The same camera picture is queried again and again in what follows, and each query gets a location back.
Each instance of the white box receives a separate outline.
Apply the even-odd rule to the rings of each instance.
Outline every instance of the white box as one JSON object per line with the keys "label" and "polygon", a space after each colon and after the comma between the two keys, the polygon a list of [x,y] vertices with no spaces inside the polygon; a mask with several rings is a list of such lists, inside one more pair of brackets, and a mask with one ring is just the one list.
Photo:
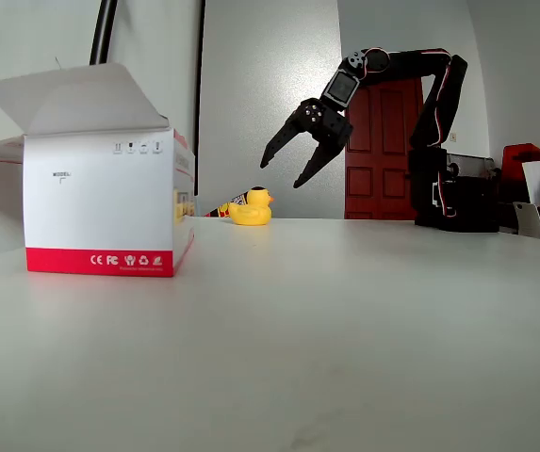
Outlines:
{"label": "white box", "polygon": [[27,268],[173,276],[193,239],[194,156],[120,64],[0,81],[23,137]]}

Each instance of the metal object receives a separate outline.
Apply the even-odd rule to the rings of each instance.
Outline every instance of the metal object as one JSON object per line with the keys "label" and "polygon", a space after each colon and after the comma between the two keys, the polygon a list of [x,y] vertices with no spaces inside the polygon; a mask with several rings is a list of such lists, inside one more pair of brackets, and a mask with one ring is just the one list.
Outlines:
{"label": "metal object", "polygon": [[96,31],[91,45],[90,65],[104,64],[108,61],[108,49],[112,35],[112,25],[115,20],[118,0],[102,0]]}
{"label": "metal object", "polygon": [[[345,147],[353,128],[340,112],[349,106],[359,87],[427,75],[435,76],[434,85],[410,143],[414,149],[438,148],[447,139],[458,109],[466,67],[463,59],[451,56],[443,49],[388,53],[372,47],[353,52],[343,58],[319,99],[303,101],[295,114],[286,120],[266,146],[261,168],[265,168],[291,139],[309,132],[319,145],[294,185],[295,188],[302,186]],[[307,121],[308,107],[311,107],[311,113],[319,112],[322,116]]]}

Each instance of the red object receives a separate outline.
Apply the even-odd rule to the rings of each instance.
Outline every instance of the red object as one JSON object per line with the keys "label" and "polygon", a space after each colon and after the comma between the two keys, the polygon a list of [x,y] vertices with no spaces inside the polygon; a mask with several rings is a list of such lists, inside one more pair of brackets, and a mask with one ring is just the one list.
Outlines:
{"label": "red object", "polygon": [[540,148],[534,144],[515,144],[504,148],[502,182],[525,182],[523,162],[539,162]]}
{"label": "red object", "polygon": [[29,271],[51,273],[149,277],[173,276],[175,270],[172,251],[47,248],[27,248],[26,268]]}
{"label": "red object", "polygon": [[186,139],[179,135],[175,129],[173,129],[173,137],[175,140],[177,140],[182,146],[184,146],[184,149],[188,148],[188,144],[186,143]]}
{"label": "red object", "polygon": [[420,79],[359,89],[347,117],[345,218],[414,219],[406,178],[410,136],[422,108]]}

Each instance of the white chair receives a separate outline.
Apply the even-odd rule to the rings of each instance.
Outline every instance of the white chair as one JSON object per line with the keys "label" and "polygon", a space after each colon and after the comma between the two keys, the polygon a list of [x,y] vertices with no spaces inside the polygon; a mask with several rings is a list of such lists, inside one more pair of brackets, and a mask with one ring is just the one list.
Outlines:
{"label": "white chair", "polygon": [[535,204],[513,202],[513,206],[518,221],[518,234],[540,239],[540,213]]}

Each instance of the red door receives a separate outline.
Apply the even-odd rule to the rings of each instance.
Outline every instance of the red door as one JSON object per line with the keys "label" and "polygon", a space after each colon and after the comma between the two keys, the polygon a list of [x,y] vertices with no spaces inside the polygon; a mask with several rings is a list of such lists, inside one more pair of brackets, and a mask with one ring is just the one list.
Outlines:
{"label": "red door", "polygon": [[345,153],[345,218],[414,219],[405,175],[421,108],[420,79],[355,93],[347,111],[353,134]]}

